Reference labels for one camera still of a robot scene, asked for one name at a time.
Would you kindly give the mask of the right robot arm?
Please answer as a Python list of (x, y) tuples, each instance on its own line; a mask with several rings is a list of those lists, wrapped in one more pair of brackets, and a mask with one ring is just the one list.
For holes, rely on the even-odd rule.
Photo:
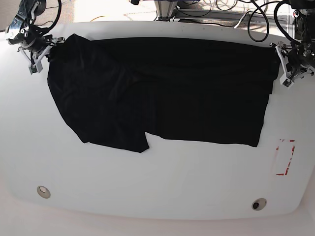
[(57, 15), (52, 25), (41, 27), (35, 24), (38, 16), (46, 10), (45, 0), (22, 0), (11, 24), (6, 27), (4, 38), (9, 45), (18, 45), (17, 51), (29, 63), (31, 74), (43, 69), (42, 59), (49, 57), (50, 50), (65, 41), (63, 37), (53, 37), (49, 32), (56, 26), (62, 11), (62, 2), (58, 1)]

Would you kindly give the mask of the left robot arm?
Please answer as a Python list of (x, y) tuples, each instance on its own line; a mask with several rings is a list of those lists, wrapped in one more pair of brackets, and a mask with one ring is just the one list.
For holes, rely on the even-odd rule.
[[(283, 68), (280, 84), (289, 88), (297, 79), (315, 74), (315, 2), (313, 0), (276, 0), (274, 23), (288, 40), (271, 46), (276, 49)], [(287, 29), (278, 19), (283, 5), (291, 8)]]

